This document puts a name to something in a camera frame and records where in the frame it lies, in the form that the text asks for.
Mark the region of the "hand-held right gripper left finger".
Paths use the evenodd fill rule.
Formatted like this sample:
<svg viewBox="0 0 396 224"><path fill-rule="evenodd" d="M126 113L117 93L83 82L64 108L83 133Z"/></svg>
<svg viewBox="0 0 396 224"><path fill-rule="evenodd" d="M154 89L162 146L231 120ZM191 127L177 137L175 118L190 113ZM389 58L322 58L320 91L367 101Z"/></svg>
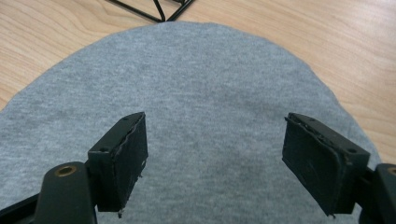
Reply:
<svg viewBox="0 0 396 224"><path fill-rule="evenodd" d="M144 112L121 118L88 151L92 200L99 212L125 208L148 157Z"/></svg>

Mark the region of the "grey cloth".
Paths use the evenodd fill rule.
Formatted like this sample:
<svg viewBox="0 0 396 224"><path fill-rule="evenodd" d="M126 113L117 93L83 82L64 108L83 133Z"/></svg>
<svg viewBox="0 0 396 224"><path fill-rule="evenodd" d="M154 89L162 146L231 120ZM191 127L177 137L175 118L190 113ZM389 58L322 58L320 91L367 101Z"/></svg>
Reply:
<svg viewBox="0 0 396 224"><path fill-rule="evenodd" d="M374 145L310 67L270 41L214 23L108 36L54 65L0 111L0 209L146 115L148 161L122 214L99 224L357 224L326 216L282 160L286 116Z"/></svg>

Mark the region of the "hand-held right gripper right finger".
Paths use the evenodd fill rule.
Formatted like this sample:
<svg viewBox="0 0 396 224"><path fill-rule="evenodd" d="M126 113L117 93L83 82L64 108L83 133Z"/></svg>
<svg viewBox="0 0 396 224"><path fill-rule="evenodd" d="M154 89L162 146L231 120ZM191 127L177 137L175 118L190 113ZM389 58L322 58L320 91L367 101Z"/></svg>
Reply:
<svg viewBox="0 0 396 224"><path fill-rule="evenodd" d="M282 161L326 215L350 214L370 153L308 116L290 113L286 122Z"/></svg>

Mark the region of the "black wire basket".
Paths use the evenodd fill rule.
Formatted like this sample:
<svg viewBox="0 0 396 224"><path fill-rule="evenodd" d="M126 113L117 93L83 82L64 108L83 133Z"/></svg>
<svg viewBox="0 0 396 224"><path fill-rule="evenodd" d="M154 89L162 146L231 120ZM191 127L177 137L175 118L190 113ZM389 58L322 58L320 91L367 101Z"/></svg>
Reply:
<svg viewBox="0 0 396 224"><path fill-rule="evenodd" d="M133 0L106 1L145 20L161 23L176 21L196 0L143 0L142 6Z"/></svg>

